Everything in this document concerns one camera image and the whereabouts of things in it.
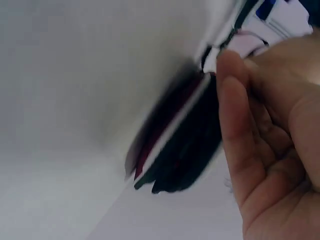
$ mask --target skin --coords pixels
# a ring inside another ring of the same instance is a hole
[[[252,59],[225,51],[217,60],[223,145],[245,240],[320,238],[318,36]]]

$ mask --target white wall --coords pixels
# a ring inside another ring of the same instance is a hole
[[[232,5],[0,2],[0,239],[91,232],[125,187],[144,116]]]

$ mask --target finger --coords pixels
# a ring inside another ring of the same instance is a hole
[[[252,99],[249,104],[260,137],[271,147],[276,157],[281,159],[293,147],[292,139],[286,131],[274,125],[267,108],[262,103]]]
[[[217,58],[216,69],[218,96],[220,95],[221,83],[229,76],[235,77],[245,86],[245,88],[247,88],[249,83],[249,72],[238,53],[224,50]]]
[[[252,97],[249,97],[249,105],[251,105],[250,102],[252,101],[254,101],[254,99]],[[258,156],[260,156],[263,166],[266,169],[272,164],[274,164],[277,161],[277,158],[274,153],[274,150],[263,138],[261,138],[255,118],[252,114],[252,109],[250,111],[250,120],[251,130],[253,134],[254,143],[256,145],[257,154]]]
[[[220,91],[223,145],[234,196],[241,206],[264,180],[266,171],[257,157],[246,89],[236,78],[227,77],[222,81]]]
[[[268,170],[267,177],[248,197],[241,207],[244,215],[243,229],[254,222],[257,217],[279,203],[305,179],[302,163],[294,151],[277,162]]]
[[[320,191],[320,87],[300,80],[290,72],[263,71],[247,61],[250,85],[258,96],[278,115],[290,132],[295,149],[311,179]]]

